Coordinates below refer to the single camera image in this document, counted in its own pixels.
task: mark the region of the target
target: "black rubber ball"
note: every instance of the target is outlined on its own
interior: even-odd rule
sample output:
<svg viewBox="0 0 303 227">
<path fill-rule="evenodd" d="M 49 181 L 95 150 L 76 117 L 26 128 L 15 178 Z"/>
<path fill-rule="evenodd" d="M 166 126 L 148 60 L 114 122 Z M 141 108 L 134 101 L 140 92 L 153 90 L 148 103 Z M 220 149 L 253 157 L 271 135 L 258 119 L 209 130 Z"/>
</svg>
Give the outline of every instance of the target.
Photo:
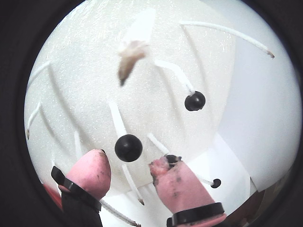
<svg viewBox="0 0 303 227">
<path fill-rule="evenodd" d="M 214 179 L 214 184 L 211 185 L 212 188 L 217 188 L 221 185 L 221 180 L 220 179 Z"/>
<path fill-rule="evenodd" d="M 196 91 L 192 96 L 186 97 L 184 104 L 187 110 L 197 111 L 203 108 L 205 102 L 205 96 L 201 92 Z"/>
<path fill-rule="evenodd" d="M 142 143 L 134 135 L 121 136 L 115 145 L 115 153 L 124 162 L 133 162 L 142 154 Z"/>
</svg>

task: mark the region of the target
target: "red object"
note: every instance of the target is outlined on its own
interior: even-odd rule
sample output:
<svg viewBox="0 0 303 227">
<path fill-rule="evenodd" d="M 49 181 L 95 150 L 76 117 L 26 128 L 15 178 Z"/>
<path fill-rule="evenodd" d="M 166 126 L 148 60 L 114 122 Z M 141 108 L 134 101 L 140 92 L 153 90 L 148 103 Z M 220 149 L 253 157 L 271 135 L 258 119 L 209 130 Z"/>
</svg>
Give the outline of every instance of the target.
<svg viewBox="0 0 303 227">
<path fill-rule="evenodd" d="M 52 200 L 55 202 L 55 204 L 61 209 L 62 208 L 62 201 L 61 201 L 61 196 L 58 192 L 54 191 L 52 188 L 48 187 L 45 184 L 42 184 L 46 192 L 49 194 L 49 196 L 52 198 Z"/>
</svg>

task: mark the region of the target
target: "white plastic rod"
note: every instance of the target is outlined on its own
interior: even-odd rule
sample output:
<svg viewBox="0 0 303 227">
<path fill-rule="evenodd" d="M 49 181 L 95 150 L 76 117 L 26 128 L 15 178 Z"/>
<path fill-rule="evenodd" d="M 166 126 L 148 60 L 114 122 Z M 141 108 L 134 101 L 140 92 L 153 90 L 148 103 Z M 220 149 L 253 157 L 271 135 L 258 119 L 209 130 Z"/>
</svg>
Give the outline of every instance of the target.
<svg viewBox="0 0 303 227">
<path fill-rule="evenodd" d="M 216 25 L 216 24 L 212 24 L 212 23 L 207 23 L 207 22 L 201 22 L 201 21 L 180 21 L 180 24 L 182 26 L 200 26 L 200 27 L 214 28 L 214 29 L 218 29 L 223 32 L 227 32 L 231 35 L 240 37 L 240 38 L 246 40 L 247 42 L 253 44 L 257 48 L 259 48 L 261 51 L 263 51 L 264 53 L 270 55 L 271 58 L 275 57 L 267 46 L 263 45 L 258 40 L 255 40 L 255 39 L 251 38 L 250 36 L 248 36 L 244 33 L 241 33 L 239 31 L 236 31 L 232 28 L 221 26 L 221 25 Z"/>
</svg>

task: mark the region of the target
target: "black strap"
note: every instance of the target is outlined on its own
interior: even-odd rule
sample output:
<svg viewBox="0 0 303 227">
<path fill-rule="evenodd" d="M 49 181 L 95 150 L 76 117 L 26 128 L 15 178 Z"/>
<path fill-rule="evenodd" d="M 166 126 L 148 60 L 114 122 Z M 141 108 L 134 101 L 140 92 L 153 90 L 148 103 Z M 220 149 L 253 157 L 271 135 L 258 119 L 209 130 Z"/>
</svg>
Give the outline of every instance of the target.
<svg viewBox="0 0 303 227">
<path fill-rule="evenodd" d="M 200 221 L 206 218 L 211 218 L 215 215 L 223 214 L 224 209 L 220 202 L 212 203 L 202 207 L 196 207 L 189 210 L 179 211 L 171 218 L 167 219 L 167 227 L 175 227 L 182 224 Z"/>
<path fill-rule="evenodd" d="M 101 203 L 83 188 L 79 187 L 73 181 L 67 179 L 60 169 L 54 166 L 51 175 L 58 185 L 66 187 L 73 195 L 77 196 L 93 209 L 101 211 Z"/>
</svg>

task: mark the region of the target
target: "white spike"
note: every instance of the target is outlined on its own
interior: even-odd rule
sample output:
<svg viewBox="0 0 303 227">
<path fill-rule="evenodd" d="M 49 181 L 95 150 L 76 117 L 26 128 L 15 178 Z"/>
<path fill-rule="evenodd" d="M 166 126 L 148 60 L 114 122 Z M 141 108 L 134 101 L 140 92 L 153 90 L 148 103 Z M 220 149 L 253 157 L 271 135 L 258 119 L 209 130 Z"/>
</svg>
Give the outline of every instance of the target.
<svg viewBox="0 0 303 227">
<path fill-rule="evenodd" d="M 136 20 L 127 30 L 119 45 L 118 53 L 121 57 L 125 56 L 126 53 L 136 52 L 136 48 L 142 48 L 149 44 L 155 16 L 155 9 L 147 9 L 137 15 Z"/>
<path fill-rule="evenodd" d="M 27 122 L 27 139 L 29 140 L 29 130 L 30 130 L 30 126 L 32 125 L 34 119 L 36 118 L 39 109 L 41 107 L 41 101 L 38 103 L 36 109 L 31 113 L 31 115 L 29 116 L 28 122 Z"/>
<path fill-rule="evenodd" d="M 156 137 L 150 132 L 147 134 L 147 137 L 151 140 L 151 142 L 160 150 L 164 155 L 169 153 L 169 150 L 159 141 Z"/>
<path fill-rule="evenodd" d="M 100 200 L 100 203 L 102 204 L 102 207 L 105 208 L 109 213 L 114 215 L 115 217 L 119 218 L 120 220 L 124 221 L 125 223 L 131 225 L 131 226 L 136 226 L 140 227 L 141 225 L 137 224 L 135 221 L 131 220 L 127 216 L 123 215 L 119 211 L 117 211 L 115 208 L 110 206 L 108 203 L 106 203 L 104 200 Z"/>
<path fill-rule="evenodd" d="M 118 138 L 126 135 L 126 129 L 116 103 L 108 103 Z"/>
<path fill-rule="evenodd" d="M 151 38 L 155 15 L 156 11 L 154 9 L 147 9 L 141 12 L 119 45 L 118 54 L 122 58 L 118 77 L 121 86 L 129 77 L 136 62 L 147 56 L 147 47 Z"/>
<path fill-rule="evenodd" d="M 201 181 L 201 182 L 203 182 L 203 183 L 206 183 L 206 184 L 209 184 L 210 186 L 212 186 L 213 184 L 214 184 L 214 182 L 212 181 L 208 181 L 208 180 L 205 180 L 204 178 L 202 178 L 200 175 L 196 175 L 197 176 L 197 178 Z"/>
<path fill-rule="evenodd" d="M 79 160 L 82 157 L 82 151 L 81 151 L 81 141 L 78 131 L 74 132 L 74 139 L 75 139 L 75 150 L 76 150 L 76 157 L 77 160 Z"/>
<path fill-rule="evenodd" d="M 155 60 L 154 63 L 158 67 L 172 70 L 175 73 L 178 80 L 180 81 L 180 83 L 184 86 L 184 88 L 187 91 L 189 91 L 190 96 L 195 93 L 194 87 L 192 86 L 192 84 L 190 83 L 190 81 L 188 80 L 188 78 L 186 77 L 186 75 L 178 65 L 162 60 Z"/>
<path fill-rule="evenodd" d="M 130 172 L 128 171 L 128 168 L 126 166 L 126 164 L 123 164 L 122 165 L 122 169 L 123 169 L 123 172 L 125 174 L 125 177 L 127 179 L 127 182 L 129 184 L 129 186 L 131 187 L 132 191 L 137 195 L 137 198 L 138 198 L 138 201 L 144 205 L 144 201 L 143 201 L 143 197 L 142 195 L 140 194 L 139 190 L 137 189 L 135 183 L 134 183 L 134 180 L 130 174 Z"/>
<path fill-rule="evenodd" d="M 182 26 L 186 25 L 186 26 L 201 26 L 201 27 L 214 28 L 214 29 L 218 29 L 223 32 L 227 32 L 229 34 L 240 37 L 240 38 L 246 40 L 247 42 L 253 44 L 257 48 L 259 48 L 261 51 L 263 51 L 264 53 L 270 55 L 271 58 L 275 57 L 267 46 L 263 45 L 262 43 L 260 43 L 259 41 L 255 40 L 255 39 L 251 38 L 250 36 L 248 36 L 244 33 L 241 33 L 239 31 L 236 31 L 232 28 L 221 26 L 221 25 L 216 25 L 216 24 L 212 24 L 212 23 L 207 23 L 207 22 L 200 22 L 200 21 L 180 21 L 180 24 Z"/>
<path fill-rule="evenodd" d="M 32 84 L 32 82 L 36 79 L 36 77 L 38 76 L 38 74 L 44 70 L 46 67 L 49 66 L 50 61 L 45 62 L 43 65 L 41 65 L 38 69 L 36 69 L 36 71 L 31 75 L 30 79 L 28 80 L 27 83 L 27 90 L 29 88 L 29 86 Z"/>
</svg>

